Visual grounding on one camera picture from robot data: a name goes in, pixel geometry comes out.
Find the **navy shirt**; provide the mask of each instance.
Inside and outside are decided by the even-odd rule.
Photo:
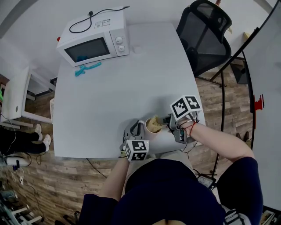
[[[263,209],[258,164],[251,157],[234,162],[217,182],[221,203],[259,224]],[[182,162],[155,159],[132,174],[119,202],[86,194],[80,225],[149,225],[162,219],[187,225],[223,224],[225,210]]]

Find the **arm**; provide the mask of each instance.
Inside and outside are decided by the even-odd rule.
[[[121,199],[128,168],[129,161],[127,158],[118,159],[114,169],[104,182],[99,196],[113,198],[119,201]]]
[[[188,135],[190,135],[192,124],[193,122],[188,122],[181,126]],[[239,138],[202,124],[196,123],[193,126],[191,137],[232,162],[244,157],[254,158],[252,150]]]

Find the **person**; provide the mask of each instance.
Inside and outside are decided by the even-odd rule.
[[[10,155],[15,152],[24,152],[31,154],[40,154],[49,151],[51,137],[46,135],[43,142],[35,144],[32,142],[42,141],[42,128],[40,124],[36,125],[34,133],[25,133],[22,131],[10,131],[0,127],[1,155]]]
[[[237,137],[202,124],[185,121],[181,127],[233,162],[217,182],[221,204],[198,182],[181,151],[131,163],[120,158],[99,196],[84,196],[79,224],[259,224],[263,196],[253,151]]]
[[[239,133],[236,133],[236,137],[242,140],[242,138],[241,138],[241,136],[240,136]],[[245,133],[244,138],[243,138],[243,142],[245,142],[246,145],[247,145],[249,148],[251,147],[252,139],[249,139],[249,131],[247,131],[247,132]]]

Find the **sticker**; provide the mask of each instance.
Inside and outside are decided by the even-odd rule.
[[[102,26],[102,21],[96,22],[95,29]]]
[[[185,96],[188,104],[189,104],[189,107],[191,109],[200,109],[200,105],[198,104],[197,100],[196,100],[196,97],[194,96]]]
[[[102,26],[107,26],[107,25],[110,25],[110,19],[104,20],[102,22]]]
[[[184,115],[188,113],[188,107],[182,97],[175,103],[173,103],[171,105],[171,108],[176,121],[178,121],[180,118],[184,117]]]

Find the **microwave knob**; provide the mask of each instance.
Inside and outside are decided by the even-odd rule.
[[[118,46],[118,50],[119,50],[120,52],[124,52],[125,46],[123,46],[123,45]]]
[[[115,39],[115,41],[116,41],[117,44],[122,44],[123,38],[122,38],[122,37],[117,37],[117,38]]]

